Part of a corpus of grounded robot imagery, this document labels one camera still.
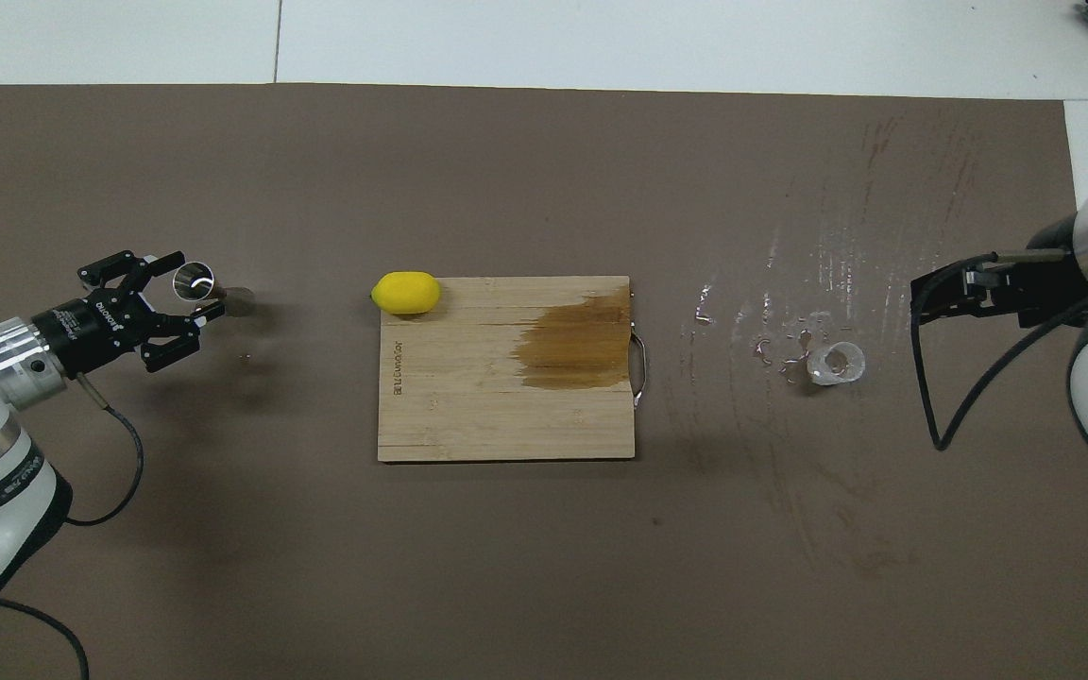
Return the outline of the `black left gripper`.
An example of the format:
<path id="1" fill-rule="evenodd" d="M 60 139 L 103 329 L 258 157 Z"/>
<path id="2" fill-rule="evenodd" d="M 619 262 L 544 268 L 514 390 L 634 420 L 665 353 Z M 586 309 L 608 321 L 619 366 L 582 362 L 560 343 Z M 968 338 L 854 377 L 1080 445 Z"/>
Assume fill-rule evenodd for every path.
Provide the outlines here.
<path id="1" fill-rule="evenodd" d="M 139 294 L 156 277 L 186 263 L 182 251 L 163 257 L 118 251 L 81 267 L 82 287 L 94 292 L 34 317 L 34 327 L 59 362 L 60 373 L 91 373 L 139 346 L 147 373 L 198 353 L 200 332 L 225 316 L 225 304 L 200 305 L 189 314 L 154 313 Z"/>

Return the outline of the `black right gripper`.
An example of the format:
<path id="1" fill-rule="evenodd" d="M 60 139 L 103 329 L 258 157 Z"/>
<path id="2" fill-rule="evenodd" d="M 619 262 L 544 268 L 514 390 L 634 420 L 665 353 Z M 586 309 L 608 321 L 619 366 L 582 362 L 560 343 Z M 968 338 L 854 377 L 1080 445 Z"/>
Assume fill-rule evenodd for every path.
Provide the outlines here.
<path id="1" fill-rule="evenodd" d="M 1041 228 L 1025 246 L 1027 249 L 1060 249 L 1065 257 L 1052 263 L 1023 263 L 1015 279 L 1027 302 L 1016 319 L 1021 327 L 1035 327 L 1050 317 L 1088 296 L 1084 277 L 1074 255 L 1076 218 Z M 994 255 L 976 257 L 970 263 L 952 263 L 912 280 L 912 324 L 924 326 L 938 319 L 992 313 L 1010 296 L 1013 263 Z"/>

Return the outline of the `steel jigger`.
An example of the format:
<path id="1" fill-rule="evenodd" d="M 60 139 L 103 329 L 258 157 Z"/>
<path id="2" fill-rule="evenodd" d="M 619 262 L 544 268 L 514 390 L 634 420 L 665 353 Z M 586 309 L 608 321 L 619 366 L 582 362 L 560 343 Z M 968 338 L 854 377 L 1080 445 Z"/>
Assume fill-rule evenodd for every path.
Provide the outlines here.
<path id="1" fill-rule="evenodd" d="M 226 287 L 206 263 L 183 263 L 172 280 L 173 292 L 180 300 L 193 304 L 194 316 L 215 319 L 221 316 L 254 316 L 254 292 L 245 287 Z"/>

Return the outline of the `clear plastic cup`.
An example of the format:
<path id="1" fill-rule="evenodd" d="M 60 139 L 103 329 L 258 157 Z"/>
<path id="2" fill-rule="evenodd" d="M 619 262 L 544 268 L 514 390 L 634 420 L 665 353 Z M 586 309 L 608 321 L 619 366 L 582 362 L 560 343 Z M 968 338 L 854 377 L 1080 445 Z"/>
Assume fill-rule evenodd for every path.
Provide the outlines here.
<path id="1" fill-rule="evenodd" d="M 805 360 L 805 370 L 817 386 L 858 382 L 865 374 L 865 367 L 863 349 L 846 341 L 816 346 Z"/>

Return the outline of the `yellow lemon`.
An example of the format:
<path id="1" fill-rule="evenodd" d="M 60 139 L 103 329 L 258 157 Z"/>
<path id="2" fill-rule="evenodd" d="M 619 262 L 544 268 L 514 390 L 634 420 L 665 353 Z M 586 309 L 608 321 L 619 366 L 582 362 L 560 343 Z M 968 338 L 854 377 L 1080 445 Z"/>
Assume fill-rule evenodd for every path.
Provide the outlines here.
<path id="1" fill-rule="evenodd" d="M 438 304 L 442 287 L 426 272 L 393 271 L 381 276 L 368 296 L 390 316 L 420 316 Z"/>

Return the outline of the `wooden cutting board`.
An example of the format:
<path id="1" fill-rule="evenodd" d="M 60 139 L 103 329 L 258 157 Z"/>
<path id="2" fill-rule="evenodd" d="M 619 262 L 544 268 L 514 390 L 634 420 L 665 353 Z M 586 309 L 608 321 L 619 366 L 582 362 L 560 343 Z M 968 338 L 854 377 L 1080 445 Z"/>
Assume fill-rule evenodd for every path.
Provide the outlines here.
<path id="1" fill-rule="evenodd" d="M 381 462 L 630 460 L 632 283 L 444 277 L 428 313 L 381 316 Z"/>

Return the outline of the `brown table mat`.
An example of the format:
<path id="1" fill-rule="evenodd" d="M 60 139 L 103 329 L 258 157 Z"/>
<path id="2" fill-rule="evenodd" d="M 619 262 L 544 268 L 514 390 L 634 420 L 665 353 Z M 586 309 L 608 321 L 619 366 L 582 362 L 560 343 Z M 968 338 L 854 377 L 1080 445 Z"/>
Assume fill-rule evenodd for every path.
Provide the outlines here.
<path id="1" fill-rule="evenodd" d="M 92 382 L 129 508 L 8 598 L 94 680 L 1088 680 L 1088 449 L 1054 331 L 949 452 L 910 281 L 1074 211 L 1061 103 L 0 87 L 0 321 L 185 251 L 259 312 Z M 385 272 L 626 275 L 636 456 L 378 461 Z M 817 386 L 816 346 L 858 382 Z"/>

